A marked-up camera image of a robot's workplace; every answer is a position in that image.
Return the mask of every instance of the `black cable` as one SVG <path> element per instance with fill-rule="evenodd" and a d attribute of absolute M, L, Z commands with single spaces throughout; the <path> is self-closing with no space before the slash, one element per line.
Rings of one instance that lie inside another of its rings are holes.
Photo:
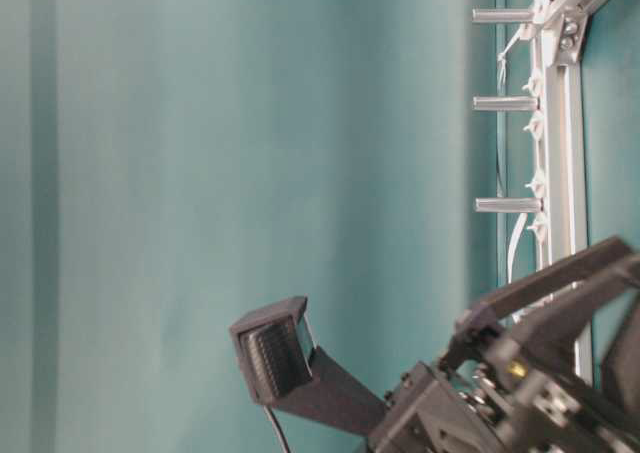
<path fill-rule="evenodd" d="M 268 406 L 264 407 L 264 412 L 266 413 L 267 418 L 269 418 L 269 421 L 271 422 L 273 429 L 276 431 L 276 436 L 278 437 L 278 441 L 280 442 L 282 451 L 284 453 L 291 453 L 291 450 L 289 449 L 289 443 L 287 443 L 287 438 L 284 436 L 284 432 L 282 431 L 282 427 L 280 426 L 280 423 L 278 422 L 276 415 L 273 413 L 273 411 L 271 411 L 271 408 L 269 408 Z"/>

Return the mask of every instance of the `teal backdrop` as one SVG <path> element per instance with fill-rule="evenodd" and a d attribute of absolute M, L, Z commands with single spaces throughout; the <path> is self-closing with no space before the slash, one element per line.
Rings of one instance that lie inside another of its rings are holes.
<path fill-rule="evenodd" d="M 278 451 L 227 328 L 291 295 L 377 394 L 441 351 L 496 283 L 493 4 L 0 0 L 0 450 Z"/>

